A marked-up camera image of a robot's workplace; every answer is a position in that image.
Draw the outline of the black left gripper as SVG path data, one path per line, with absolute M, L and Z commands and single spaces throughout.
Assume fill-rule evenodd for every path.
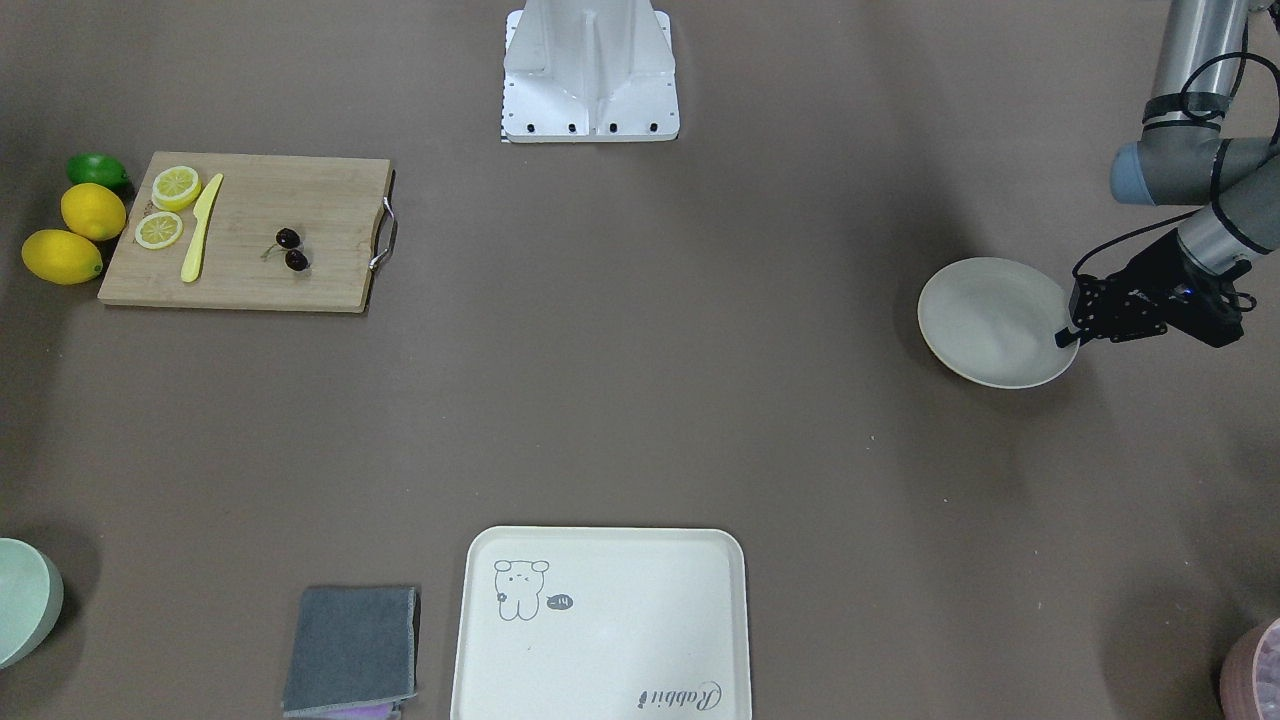
M 1121 270 L 1106 277 L 1082 272 L 1084 263 L 1137 231 L 1087 252 L 1071 269 L 1074 287 L 1068 304 L 1070 325 L 1057 331 L 1060 348 L 1092 340 L 1114 343 L 1156 337 L 1175 328 L 1210 347 L 1221 348 L 1243 337 L 1243 315 L 1256 299 L 1235 288 L 1234 281 L 1252 269 L 1238 258 L 1213 274 L 1187 255 L 1178 233 L 1167 232 L 1137 254 Z

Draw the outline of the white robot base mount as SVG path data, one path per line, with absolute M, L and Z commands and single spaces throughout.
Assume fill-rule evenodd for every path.
M 649 1 L 527 1 L 504 23 L 500 137 L 637 143 L 678 137 L 672 23 Z

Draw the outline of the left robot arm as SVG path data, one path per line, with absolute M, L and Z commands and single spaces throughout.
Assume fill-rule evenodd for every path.
M 1059 347 L 1170 328 L 1216 348 L 1242 337 L 1256 301 L 1235 283 L 1277 251 L 1277 135 L 1221 132 L 1245 65 L 1277 73 L 1275 61 L 1248 49 L 1252 15 L 1276 20 L 1277 4 L 1171 4 L 1140 137 L 1117 150 L 1110 186 L 1119 202 L 1184 205 L 1187 213 L 1156 223 L 1160 237 L 1110 275 L 1073 268 Z

